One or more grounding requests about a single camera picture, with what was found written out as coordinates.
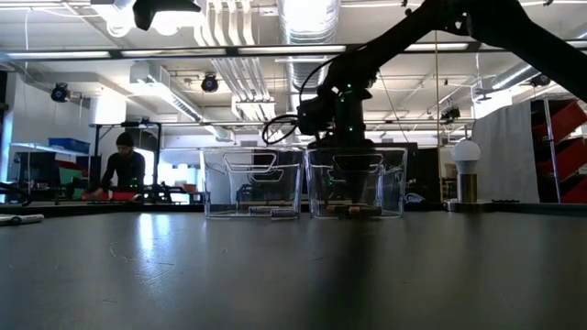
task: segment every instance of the clear plastic bin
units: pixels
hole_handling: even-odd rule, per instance
[[[299,148],[205,148],[207,217],[296,218],[304,151]]]
[[[312,216],[401,216],[406,164],[405,148],[308,150],[305,168]]]

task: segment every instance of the man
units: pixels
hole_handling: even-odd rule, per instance
[[[135,152],[135,143],[129,133],[124,132],[116,139],[118,152],[108,159],[106,172],[100,183],[100,188],[94,192],[94,197],[100,197],[110,187],[110,181],[118,176],[118,187],[129,187],[136,180],[138,194],[143,192],[145,178],[145,158]]]

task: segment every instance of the blue box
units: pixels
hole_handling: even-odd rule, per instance
[[[69,151],[81,152],[84,154],[90,153],[90,144],[75,138],[49,137],[49,146],[62,147]]]

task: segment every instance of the table surface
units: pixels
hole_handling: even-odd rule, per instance
[[[2,329],[585,329],[587,220],[102,214],[0,228]]]

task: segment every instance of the dark hair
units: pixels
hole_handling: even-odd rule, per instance
[[[127,146],[127,147],[134,147],[135,141],[132,139],[132,136],[128,132],[124,132],[118,136],[116,139],[117,146]]]

